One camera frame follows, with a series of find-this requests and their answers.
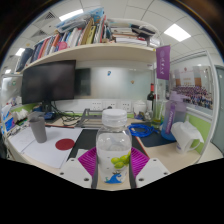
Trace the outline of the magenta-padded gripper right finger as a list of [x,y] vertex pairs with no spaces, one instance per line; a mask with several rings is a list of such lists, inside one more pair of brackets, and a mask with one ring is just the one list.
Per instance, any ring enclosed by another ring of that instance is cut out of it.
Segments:
[[129,181],[132,189],[146,186],[169,174],[158,158],[149,158],[138,149],[131,149]]

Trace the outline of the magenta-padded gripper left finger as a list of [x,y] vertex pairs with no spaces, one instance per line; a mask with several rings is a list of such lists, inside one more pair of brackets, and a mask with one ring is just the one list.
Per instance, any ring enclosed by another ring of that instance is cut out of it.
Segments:
[[59,176],[84,188],[95,189],[98,182],[96,148],[79,149],[75,158],[69,158]]

